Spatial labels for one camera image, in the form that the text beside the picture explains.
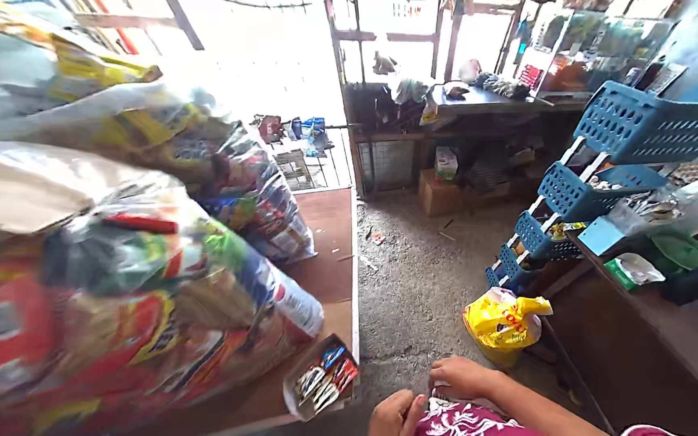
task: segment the green container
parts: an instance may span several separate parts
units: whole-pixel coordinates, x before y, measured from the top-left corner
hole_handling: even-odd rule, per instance
[[[632,279],[627,277],[627,275],[621,271],[621,267],[618,266],[618,261],[613,259],[612,261],[609,261],[605,264],[605,268],[607,269],[608,273],[613,275],[616,280],[618,280],[618,283],[621,283],[624,286],[625,290],[629,290],[637,286],[637,283],[632,282]]]
[[[677,231],[660,231],[648,236],[646,258],[664,277],[687,273],[698,268],[698,241]]]

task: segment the cardboard box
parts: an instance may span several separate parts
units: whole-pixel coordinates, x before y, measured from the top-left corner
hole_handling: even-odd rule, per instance
[[[282,386],[287,409],[293,416],[297,417],[300,421],[308,421],[311,418],[315,417],[316,411],[314,410],[313,398],[310,398],[309,400],[306,400],[303,403],[299,402],[297,388],[298,379],[300,379],[300,377],[306,372],[306,370],[309,369],[311,365],[314,365],[316,362],[319,362],[322,353],[325,352],[325,350],[327,350],[331,346],[344,347],[344,352],[341,353],[339,360],[348,359],[354,364],[354,367],[357,368],[358,371],[360,369],[360,366],[357,364],[357,361],[354,360],[354,356],[351,355],[349,348],[347,348],[346,344],[342,340],[340,340],[338,336],[334,333],[326,337],[324,340],[316,343],[307,352],[305,352],[303,354],[303,357],[298,361],[295,367],[285,376],[285,381]],[[336,400],[333,404],[351,398],[351,387],[354,385],[354,382],[357,381],[359,378],[360,375],[358,373],[357,375],[355,375],[354,379],[349,382],[349,385],[346,388],[344,388],[343,391],[341,391],[341,394],[338,396],[338,400]]]
[[[465,206],[460,188],[451,182],[435,180],[435,169],[419,173],[419,200],[427,216],[457,213]]]

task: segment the concrete floor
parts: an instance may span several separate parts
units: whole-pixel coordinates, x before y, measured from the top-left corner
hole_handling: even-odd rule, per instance
[[[484,269],[494,263],[529,203],[504,199],[470,213],[432,219],[423,215],[416,193],[409,189],[376,195],[372,202],[360,204],[360,252],[378,271],[360,262],[358,398],[343,411],[266,434],[365,434],[373,407],[390,393],[426,392],[432,362],[460,354],[491,367],[466,331],[461,311],[488,288]],[[383,233],[386,241],[377,246],[366,240],[368,226]],[[536,358],[525,354],[511,376],[578,412],[557,385],[552,369]]]

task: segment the person's left hand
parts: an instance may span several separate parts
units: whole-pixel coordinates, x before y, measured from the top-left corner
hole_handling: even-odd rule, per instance
[[[413,436],[424,412],[425,400],[424,395],[414,398],[409,390],[393,393],[373,410],[368,436]]]

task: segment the blue plastic shelf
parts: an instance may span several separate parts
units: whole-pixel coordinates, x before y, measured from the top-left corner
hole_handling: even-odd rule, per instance
[[[497,278],[497,274],[492,270],[492,267],[486,269],[486,281],[490,283],[490,288],[492,286],[499,287],[499,279]]]
[[[540,228],[538,220],[526,210],[519,216],[513,231],[519,235],[532,258],[555,260],[576,258],[580,254],[578,247],[569,240],[552,241]]]
[[[616,202],[627,196],[645,193],[667,183],[667,179],[645,165],[621,165],[597,172],[599,180],[621,184],[622,189],[592,189],[570,168],[557,161],[552,164],[538,187],[548,207],[559,213],[566,223],[593,221],[613,209]]]
[[[529,272],[516,263],[516,254],[505,243],[499,250],[499,260],[511,282],[526,283]]]
[[[605,82],[589,100],[575,136],[614,164],[688,162],[698,156],[698,103],[659,99]]]

